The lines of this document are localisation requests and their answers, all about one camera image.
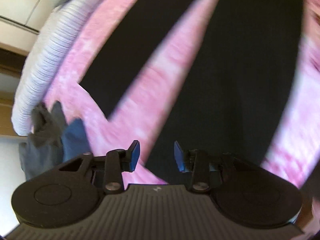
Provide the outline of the black garment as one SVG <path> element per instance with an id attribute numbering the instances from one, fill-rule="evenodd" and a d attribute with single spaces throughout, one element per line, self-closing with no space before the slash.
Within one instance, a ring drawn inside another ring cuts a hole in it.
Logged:
<path id="1" fill-rule="evenodd" d="M 138 0 L 80 85 L 108 120 L 152 52 L 193 0 Z M 219 0 L 146 168 L 171 184 L 183 176 L 174 142 L 259 164 L 288 101 L 303 0 Z"/>

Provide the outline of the blue denim garment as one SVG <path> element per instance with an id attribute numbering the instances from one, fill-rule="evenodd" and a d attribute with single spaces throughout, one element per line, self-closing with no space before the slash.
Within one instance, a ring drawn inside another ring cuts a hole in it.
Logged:
<path id="1" fill-rule="evenodd" d="M 81 119 L 74 119 L 62 133 L 63 162 L 91 152 L 85 126 Z"/>

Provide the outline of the dark grey garment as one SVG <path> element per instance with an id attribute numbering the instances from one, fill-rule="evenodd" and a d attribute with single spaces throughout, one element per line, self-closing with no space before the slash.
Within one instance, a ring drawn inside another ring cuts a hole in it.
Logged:
<path id="1" fill-rule="evenodd" d="M 31 111 L 34 131 L 19 144 L 21 169 L 30 180 L 63 162 L 62 132 L 67 127 L 60 102 L 48 111 L 43 103 Z"/>

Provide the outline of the pink rose bedsheet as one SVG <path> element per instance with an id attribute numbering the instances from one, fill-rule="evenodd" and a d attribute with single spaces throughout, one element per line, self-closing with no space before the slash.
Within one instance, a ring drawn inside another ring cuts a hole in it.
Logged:
<path id="1" fill-rule="evenodd" d="M 44 101 L 59 101 L 68 122 L 81 118 L 95 155 L 141 143 L 140 162 L 168 116 L 199 48 L 218 0 L 194 0 L 155 50 L 107 120 L 80 86 L 89 65 L 136 0 L 102 0 L 61 64 Z M 271 143 L 263 168 L 302 186 L 319 160 L 319 0 L 304 0 L 305 17 L 292 100 Z"/>

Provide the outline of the striped lavender folded quilt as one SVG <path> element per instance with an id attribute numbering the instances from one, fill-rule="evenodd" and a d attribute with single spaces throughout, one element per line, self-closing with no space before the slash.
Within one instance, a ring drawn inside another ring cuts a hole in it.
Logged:
<path id="1" fill-rule="evenodd" d="M 11 122 L 18 135 L 29 133 L 31 111 L 41 102 L 62 60 L 100 1 L 70 0 L 49 15 L 25 61 L 15 93 Z"/>

